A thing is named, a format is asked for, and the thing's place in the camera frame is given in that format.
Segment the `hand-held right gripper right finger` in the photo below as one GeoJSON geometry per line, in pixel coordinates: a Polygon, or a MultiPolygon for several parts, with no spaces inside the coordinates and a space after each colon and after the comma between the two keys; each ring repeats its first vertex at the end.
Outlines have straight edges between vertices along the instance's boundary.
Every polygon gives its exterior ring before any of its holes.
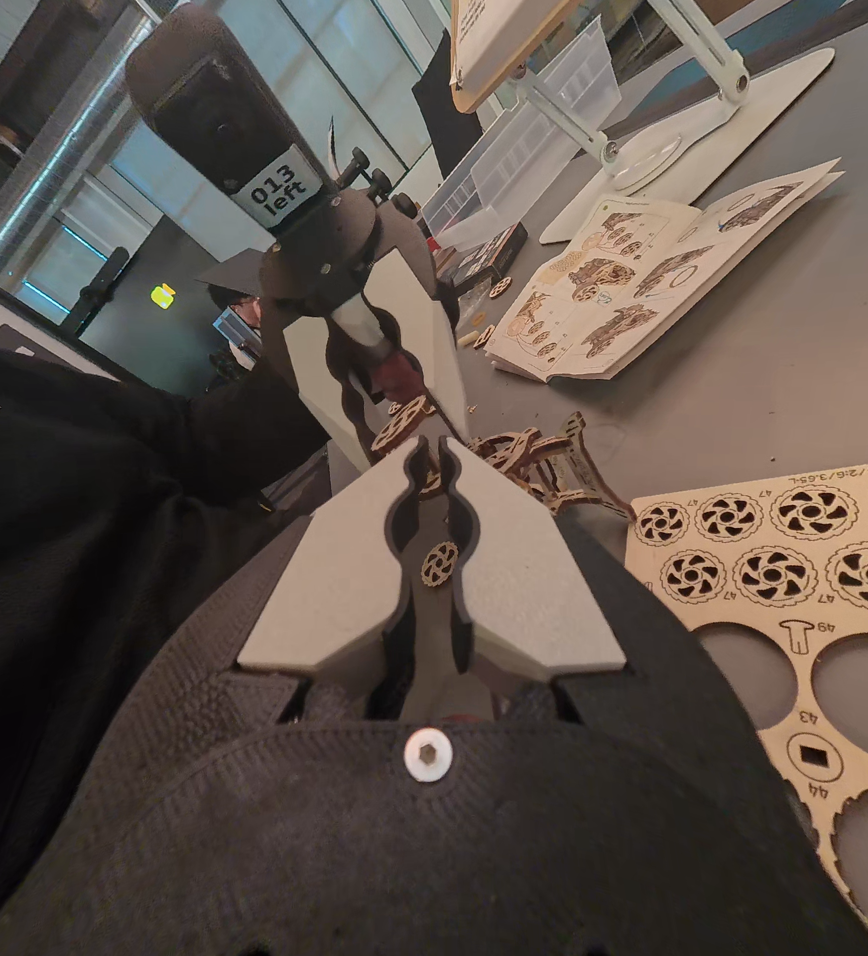
{"type": "Polygon", "coordinates": [[[439,457],[459,548],[438,597],[438,710],[492,711],[528,682],[627,657],[549,511],[457,440],[439,457]]]}

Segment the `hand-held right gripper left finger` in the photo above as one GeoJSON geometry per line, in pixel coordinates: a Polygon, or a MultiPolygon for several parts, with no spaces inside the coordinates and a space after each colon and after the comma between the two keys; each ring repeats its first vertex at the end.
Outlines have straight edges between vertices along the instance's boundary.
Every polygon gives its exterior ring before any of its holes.
{"type": "Polygon", "coordinates": [[[326,682],[401,719],[416,672],[404,553],[419,528],[428,440],[395,448],[318,508],[239,652],[240,668],[326,682]]]}

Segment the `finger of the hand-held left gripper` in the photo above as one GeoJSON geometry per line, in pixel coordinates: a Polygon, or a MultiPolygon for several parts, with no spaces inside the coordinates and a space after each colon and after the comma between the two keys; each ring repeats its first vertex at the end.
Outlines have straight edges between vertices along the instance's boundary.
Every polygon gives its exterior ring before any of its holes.
{"type": "Polygon", "coordinates": [[[284,341],[304,405],[356,470],[368,472],[376,459],[366,417],[370,401],[351,372],[332,369],[329,322],[299,317],[285,328],[284,341]]]}
{"type": "Polygon", "coordinates": [[[363,296],[379,317],[392,319],[387,337],[416,365],[426,391],[460,439],[470,440],[464,380],[443,304],[429,295],[398,248],[372,266],[363,296]]]}

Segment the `wooden buggy model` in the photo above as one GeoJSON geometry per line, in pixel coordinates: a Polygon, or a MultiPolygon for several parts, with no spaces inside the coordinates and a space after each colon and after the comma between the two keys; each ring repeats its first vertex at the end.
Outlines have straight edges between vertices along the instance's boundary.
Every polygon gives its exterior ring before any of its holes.
{"type": "MultiPolygon", "coordinates": [[[[585,427],[585,419],[576,411],[553,436],[544,437],[539,429],[530,427],[474,438],[466,448],[554,516],[575,505],[592,504],[631,523],[633,509],[609,488],[586,448],[585,427]]],[[[419,500],[431,500],[444,491],[439,460],[432,451],[419,500]]]]}

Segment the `paper instruction booklet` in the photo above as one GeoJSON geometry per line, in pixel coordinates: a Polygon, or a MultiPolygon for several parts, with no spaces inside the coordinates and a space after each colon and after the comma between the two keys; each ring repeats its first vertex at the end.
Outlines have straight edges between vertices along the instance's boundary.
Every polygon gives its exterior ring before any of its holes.
{"type": "Polygon", "coordinates": [[[749,185],[706,209],[600,196],[567,249],[507,309],[487,355],[497,368],[543,382],[614,377],[841,176],[839,162],[749,185]]]}

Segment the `wooden parts sheet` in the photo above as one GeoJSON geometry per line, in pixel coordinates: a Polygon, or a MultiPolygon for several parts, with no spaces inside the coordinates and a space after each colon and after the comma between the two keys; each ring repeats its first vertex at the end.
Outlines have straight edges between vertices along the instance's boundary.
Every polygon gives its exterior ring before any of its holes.
{"type": "Polygon", "coordinates": [[[868,750],[812,685],[821,653],[868,636],[868,464],[674,491],[631,501],[626,568],[685,627],[762,634],[796,677],[790,714],[758,734],[817,831],[823,867],[868,927],[842,876],[835,826],[868,794],[868,750]]]}

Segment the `person's left forearm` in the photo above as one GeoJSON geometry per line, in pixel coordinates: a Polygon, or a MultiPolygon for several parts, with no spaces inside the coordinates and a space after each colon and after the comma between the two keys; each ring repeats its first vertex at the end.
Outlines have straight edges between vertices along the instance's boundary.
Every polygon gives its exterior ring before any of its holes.
{"type": "Polygon", "coordinates": [[[329,439],[296,387],[267,358],[239,381],[188,400],[182,421],[177,478],[215,504],[262,491],[329,439]]]}

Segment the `person's left hand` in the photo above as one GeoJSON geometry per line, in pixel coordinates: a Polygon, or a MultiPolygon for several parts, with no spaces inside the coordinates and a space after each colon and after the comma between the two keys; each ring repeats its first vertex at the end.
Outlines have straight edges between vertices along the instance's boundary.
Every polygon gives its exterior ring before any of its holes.
{"type": "Polygon", "coordinates": [[[390,352],[370,371],[371,392],[383,395],[387,400],[407,404],[426,395],[426,385],[422,374],[410,359],[400,350],[390,352]]]}

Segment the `black cardboard box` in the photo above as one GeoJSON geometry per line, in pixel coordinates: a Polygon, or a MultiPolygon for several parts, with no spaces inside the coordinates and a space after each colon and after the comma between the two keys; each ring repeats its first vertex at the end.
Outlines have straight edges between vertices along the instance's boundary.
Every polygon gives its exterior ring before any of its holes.
{"type": "Polygon", "coordinates": [[[523,222],[518,222],[485,243],[455,250],[439,270],[438,279],[452,286],[458,295],[483,281],[497,284],[507,275],[526,239],[523,222]]]}

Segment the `rack of black dumbbells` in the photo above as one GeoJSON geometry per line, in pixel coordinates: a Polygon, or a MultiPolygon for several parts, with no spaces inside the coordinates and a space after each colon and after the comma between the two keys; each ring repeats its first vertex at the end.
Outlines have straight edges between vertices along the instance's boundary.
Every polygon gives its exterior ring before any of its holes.
{"type": "Polygon", "coordinates": [[[417,204],[405,193],[394,193],[392,181],[382,169],[379,167],[369,169],[369,166],[370,161],[367,155],[359,148],[355,148],[351,161],[336,178],[336,185],[340,189],[353,188],[360,179],[363,179],[367,183],[367,188],[362,192],[375,207],[392,202],[394,209],[408,219],[416,220],[417,204]]]}

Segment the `translucent plastic container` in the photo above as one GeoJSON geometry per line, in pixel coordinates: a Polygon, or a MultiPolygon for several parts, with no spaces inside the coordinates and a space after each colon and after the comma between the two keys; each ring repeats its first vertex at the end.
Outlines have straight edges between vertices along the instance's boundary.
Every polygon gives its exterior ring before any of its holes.
{"type": "MultiPolygon", "coordinates": [[[[538,75],[593,130],[621,96],[601,17],[538,75]]],[[[530,102],[504,111],[422,209],[441,246],[469,248],[515,225],[578,152],[577,143],[530,102]]]]}

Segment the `open printed book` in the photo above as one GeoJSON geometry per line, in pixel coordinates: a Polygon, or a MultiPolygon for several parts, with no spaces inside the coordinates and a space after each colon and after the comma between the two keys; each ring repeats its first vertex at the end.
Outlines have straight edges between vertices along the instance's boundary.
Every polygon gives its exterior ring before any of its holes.
{"type": "Polygon", "coordinates": [[[473,84],[509,62],[557,6],[557,1],[454,2],[454,62],[463,82],[473,84]]]}

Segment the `silver ventilation duct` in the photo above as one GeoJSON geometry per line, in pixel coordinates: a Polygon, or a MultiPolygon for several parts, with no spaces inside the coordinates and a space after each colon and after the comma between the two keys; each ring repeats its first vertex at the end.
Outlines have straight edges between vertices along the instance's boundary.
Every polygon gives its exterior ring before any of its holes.
{"type": "Polygon", "coordinates": [[[0,189],[0,278],[32,246],[131,109],[124,67],[160,16],[129,2],[0,189]]]}

